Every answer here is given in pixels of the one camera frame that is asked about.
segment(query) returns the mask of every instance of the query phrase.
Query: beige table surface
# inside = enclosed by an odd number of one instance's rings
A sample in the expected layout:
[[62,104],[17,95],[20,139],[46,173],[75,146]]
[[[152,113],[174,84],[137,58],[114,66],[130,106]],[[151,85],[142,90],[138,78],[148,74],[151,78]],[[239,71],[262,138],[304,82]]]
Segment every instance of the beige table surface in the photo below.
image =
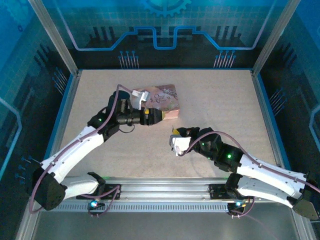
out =
[[[83,70],[62,145],[74,139],[88,120],[108,104],[117,84],[129,89],[174,84],[178,119],[153,126],[136,125],[90,152],[69,173],[96,172],[103,177],[227,177],[213,162],[191,152],[175,156],[169,146],[172,127],[212,127],[240,142],[255,157],[275,158],[249,70]],[[128,126],[121,126],[124,131]],[[225,143],[234,145],[222,137]]]

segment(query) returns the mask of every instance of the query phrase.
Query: metal frame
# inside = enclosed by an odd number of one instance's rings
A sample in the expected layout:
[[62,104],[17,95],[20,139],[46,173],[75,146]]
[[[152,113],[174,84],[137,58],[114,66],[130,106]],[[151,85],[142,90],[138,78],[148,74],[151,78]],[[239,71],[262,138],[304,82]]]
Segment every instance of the metal frame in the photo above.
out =
[[72,58],[66,44],[64,43],[56,25],[54,24],[52,18],[50,17],[45,5],[42,0],[28,0],[31,4],[35,14],[39,18],[42,26],[44,27],[49,38],[53,42],[55,48],[59,52],[62,60],[64,61],[66,67],[69,69],[73,76],[78,74],[78,68],[74,59]]
[[[62,202],[54,212],[58,213],[87,213],[88,202]],[[106,206],[95,209],[101,213]],[[109,213],[227,213],[226,202],[114,202]]]
[[268,40],[263,46],[263,49],[261,50],[261,53],[252,68],[254,77],[257,77],[258,74],[260,73],[262,67],[266,63],[276,43],[278,42],[287,24],[289,23],[292,15],[295,13],[296,8],[299,5],[300,1],[301,0],[288,0],[280,17],[276,21]]
[[[61,38],[56,26],[54,25],[48,11],[43,5],[41,0],[29,0],[32,8],[37,14],[40,22],[44,26],[47,34],[51,38],[53,44],[57,48],[59,54],[61,55],[63,61],[68,67],[69,71],[77,76],[78,69],[77,66],[72,59],[63,39]],[[263,118],[265,120],[266,128],[269,134],[269,139],[271,141],[272,150],[276,159],[276,162],[281,167],[284,167],[283,156],[281,154],[279,143],[277,142],[275,131],[273,130],[271,119],[268,113],[266,101],[262,94],[262,89],[260,83],[258,81],[258,73],[262,69],[266,60],[268,59],[270,53],[272,52],[275,44],[281,36],[282,31],[285,29],[288,24],[291,16],[295,12],[300,0],[289,0],[287,5],[285,6],[281,16],[279,17],[277,23],[272,30],[270,37],[268,38],[266,45],[263,47],[261,54],[259,55],[254,67],[253,67],[253,82],[255,86],[255,90],[257,93],[257,97],[260,103],[261,111],[263,114]],[[73,104],[73,100],[75,97],[75,93],[77,91],[77,86],[79,82],[78,77],[73,78],[73,83],[68,91],[67,101],[63,109],[63,114],[58,126],[58,130],[56,132],[54,143],[51,148],[51,153],[55,153],[58,151],[62,136],[64,134],[64,130],[66,128],[66,124],[68,121],[69,113],[71,106]],[[223,184],[226,182],[226,179],[221,178],[189,178],[189,179],[159,179],[159,178],[109,178],[108,182],[110,183],[119,183],[122,184],[122,195],[121,199],[116,202],[114,211],[123,211],[123,206],[128,206],[132,204],[137,204],[139,206],[147,206],[149,208],[147,211],[149,212],[150,206],[155,205],[166,205],[170,206],[186,206],[188,203],[192,203],[193,206],[209,206],[209,205],[221,205],[222,211],[224,211],[224,207],[228,202],[234,202],[232,199],[220,199],[220,200],[210,200],[209,193],[207,192],[208,184]],[[259,199],[258,202],[269,202],[264,201],[263,199]],[[75,200],[70,199],[63,203],[69,204],[71,208],[58,207],[56,211],[64,211],[68,209],[68,212],[75,212],[75,208],[77,205],[82,205],[79,208],[88,204],[88,201],[85,200]],[[200,207],[196,207],[196,211],[199,212],[202,210]],[[301,239],[316,239],[315,233],[311,226],[311,223],[308,219],[303,218],[296,213],[292,212],[293,218]],[[28,207],[25,209],[25,213],[17,234],[16,239],[18,240],[26,240],[31,239],[34,233],[34,229],[36,227],[37,218],[39,214],[30,215]]]

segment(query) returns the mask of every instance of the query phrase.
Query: blue circuit graphic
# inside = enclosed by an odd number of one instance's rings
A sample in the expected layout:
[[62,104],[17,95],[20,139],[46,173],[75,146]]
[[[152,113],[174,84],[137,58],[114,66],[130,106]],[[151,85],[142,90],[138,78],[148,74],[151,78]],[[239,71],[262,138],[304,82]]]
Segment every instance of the blue circuit graphic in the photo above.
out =
[[73,38],[72,34],[70,31],[68,31],[69,36],[71,38],[71,41],[75,47],[75,49],[77,49],[78,51],[112,51],[114,50],[121,42],[122,40],[126,37],[126,36],[130,36],[130,35],[138,35],[138,30],[151,30],[152,31],[152,35],[153,35],[153,46],[156,50],[174,50],[177,47],[177,39],[178,39],[178,30],[184,30],[184,29],[191,29],[192,30],[192,34],[193,35],[204,35],[207,40],[216,47],[217,50],[253,50],[257,43],[258,40],[260,38],[260,34],[258,35],[258,37],[256,38],[254,44],[252,47],[238,47],[238,46],[219,46],[215,40],[213,40],[213,38],[206,32],[206,31],[199,31],[197,30],[196,26],[176,26],[174,28],[173,31],[173,44],[172,46],[158,46],[157,43],[157,30],[155,27],[153,26],[135,26],[133,28],[133,31],[129,31],[129,32],[125,32],[111,47],[103,47],[103,48],[80,48],[78,47],[75,39]]
[[190,4],[191,0],[141,0],[141,3],[150,14],[166,18],[167,16],[173,17],[187,9],[186,5]]

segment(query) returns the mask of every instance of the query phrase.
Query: gear logo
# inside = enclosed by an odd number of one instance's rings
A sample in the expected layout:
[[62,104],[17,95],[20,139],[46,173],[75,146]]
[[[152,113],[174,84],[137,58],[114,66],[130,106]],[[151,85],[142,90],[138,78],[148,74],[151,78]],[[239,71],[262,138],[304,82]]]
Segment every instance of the gear logo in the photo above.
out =
[[0,7],[5,8],[19,25],[28,19],[28,0],[0,0]]
[[167,16],[173,17],[174,14],[179,14],[181,10],[185,10],[187,4],[191,0],[141,0],[144,9],[149,10],[150,14],[155,14],[157,17]]

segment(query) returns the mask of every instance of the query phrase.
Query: white robotic arm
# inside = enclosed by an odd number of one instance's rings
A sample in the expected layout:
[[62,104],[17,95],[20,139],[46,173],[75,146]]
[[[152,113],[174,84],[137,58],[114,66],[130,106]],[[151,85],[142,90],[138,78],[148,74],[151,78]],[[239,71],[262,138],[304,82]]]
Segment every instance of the white robotic arm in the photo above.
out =
[[74,140],[50,158],[42,161],[40,167],[28,176],[26,191],[31,199],[34,197],[44,209],[49,211],[67,198],[84,194],[102,195],[105,190],[105,181],[96,173],[89,172],[81,177],[66,176],[88,153],[117,133],[120,125],[150,126],[162,121],[165,117],[164,112],[156,108],[141,107],[142,101],[148,98],[148,94],[146,91],[137,94],[138,100],[135,107],[138,109],[136,109],[131,105],[130,95],[127,92],[119,91],[117,99],[117,94],[114,92],[109,98],[108,106],[93,116]]
[[214,161],[220,170],[232,172],[225,184],[229,195],[271,200],[304,217],[318,219],[315,209],[318,203],[313,204],[319,198],[315,197],[318,193],[302,183],[316,184],[312,173],[289,171],[246,155],[240,148],[223,143],[220,135],[213,133],[210,127],[202,130],[199,127],[178,128],[172,132],[174,135],[171,135],[169,144],[177,156],[193,150]]

